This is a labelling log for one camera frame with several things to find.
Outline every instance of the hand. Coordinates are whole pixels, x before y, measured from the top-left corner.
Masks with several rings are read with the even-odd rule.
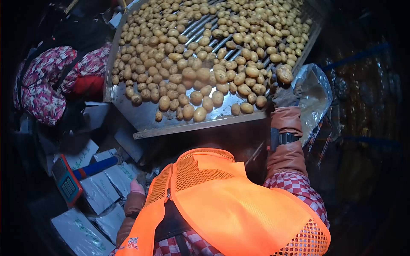
[[[275,90],[272,102],[275,108],[297,106],[302,94],[302,79],[296,81],[295,89],[290,84],[273,83],[271,89]]]
[[[140,183],[138,183],[135,178],[131,181],[130,188],[131,188],[130,190],[131,193],[141,193],[145,195],[143,186]]]

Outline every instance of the brown jacket sleeve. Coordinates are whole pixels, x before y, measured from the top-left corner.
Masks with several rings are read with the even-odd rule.
[[[117,246],[121,245],[130,234],[131,228],[134,225],[135,219],[127,217],[132,213],[139,213],[145,204],[146,196],[141,193],[131,192],[127,196],[127,201],[124,205],[125,219],[117,233]]]
[[[279,129],[279,133],[289,132],[296,136],[302,136],[300,116],[301,111],[298,106],[276,108],[275,112],[271,113],[271,127]],[[274,153],[270,152],[268,154],[268,175],[266,178],[288,170],[308,176],[300,141],[279,145]]]

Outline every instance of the vest logo patch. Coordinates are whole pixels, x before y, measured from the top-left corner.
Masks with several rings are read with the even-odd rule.
[[[138,237],[136,237],[136,238],[130,238],[130,239],[128,239],[127,248],[134,248],[134,249],[137,249],[137,250],[138,250],[138,245],[137,245],[137,243],[138,243]]]

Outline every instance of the orange mesh vest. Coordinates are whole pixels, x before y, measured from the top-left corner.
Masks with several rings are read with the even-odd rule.
[[[330,233],[299,198],[256,185],[244,163],[212,148],[190,150],[153,180],[117,256],[153,254],[154,232],[173,200],[181,216],[224,255],[323,255]]]

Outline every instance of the wristwatch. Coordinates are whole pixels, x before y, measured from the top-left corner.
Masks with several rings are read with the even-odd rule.
[[[279,129],[271,128],[271,135],[267,141],[267,150],[275,152],[279,145],[289,144],[298,141],[301,137],[295,136],[289,132],[279,133]]]

